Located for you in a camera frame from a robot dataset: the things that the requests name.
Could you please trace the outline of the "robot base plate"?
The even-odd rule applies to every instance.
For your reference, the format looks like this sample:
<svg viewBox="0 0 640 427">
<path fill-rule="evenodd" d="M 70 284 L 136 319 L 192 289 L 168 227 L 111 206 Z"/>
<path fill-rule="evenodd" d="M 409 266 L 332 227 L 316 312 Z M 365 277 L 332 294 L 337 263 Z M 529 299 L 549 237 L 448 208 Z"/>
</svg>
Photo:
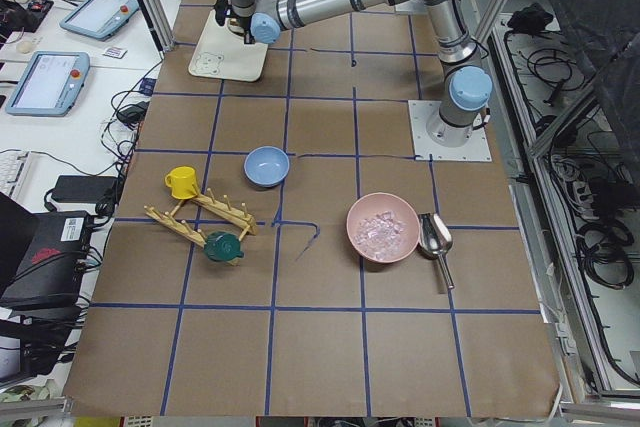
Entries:
<svg viewBox="0 0 640 427">
<path fill-rule="evenodd" d="M 477 115 L 467 127 L 452 127 L 440 117 L 440 101 L 409 100 L 414 157 L 423 161 L 491 162 L 486 129 Z"/>
</svg>

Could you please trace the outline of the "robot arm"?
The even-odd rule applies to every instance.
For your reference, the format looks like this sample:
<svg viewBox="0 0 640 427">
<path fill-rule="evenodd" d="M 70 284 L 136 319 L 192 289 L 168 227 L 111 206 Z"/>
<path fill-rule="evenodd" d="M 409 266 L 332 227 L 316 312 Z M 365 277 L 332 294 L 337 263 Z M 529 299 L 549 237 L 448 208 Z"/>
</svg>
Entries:
<svg viewBox="0 0 640 427">
<path fill-rule="evenodd" d="M 238 22 L 245 42 L 272 44 L 282 32 L 349 12 L 361 12 L 379 4 L 395 6 L 409 0 L 217 0 L 215 20 L 224 25 Z M 422 0 L 439 46 L 445 96 L 438 111 L 428 117 L 427 135 L 451 148 L 464 145 L 476 119 L 487 106 L 491 78 L 480 64 L 480 44 L 465 23 L 460 0 Z"/>
</svg>

